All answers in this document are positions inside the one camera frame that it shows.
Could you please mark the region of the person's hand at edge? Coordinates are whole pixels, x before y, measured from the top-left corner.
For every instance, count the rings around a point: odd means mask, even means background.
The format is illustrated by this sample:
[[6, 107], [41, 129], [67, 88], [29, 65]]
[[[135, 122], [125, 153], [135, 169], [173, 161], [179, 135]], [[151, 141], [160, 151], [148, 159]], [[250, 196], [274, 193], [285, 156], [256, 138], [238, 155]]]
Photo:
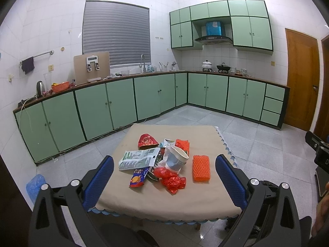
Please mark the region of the person's hand at edge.
[[329, 207], [329, 182], [326, 183], [325, 189], [327, 191], [326, 195], [322, 198], [320, 203], [317, 206], [317, 212], [316, 212], [316, 221], [313, 224], [311, 235], [312, 237], [315, 237], [317, 233], [320, 231], [320, 229], [323, 227], [324, 222], [326, 221], [326, 216], [328, 214], [328, 207]]

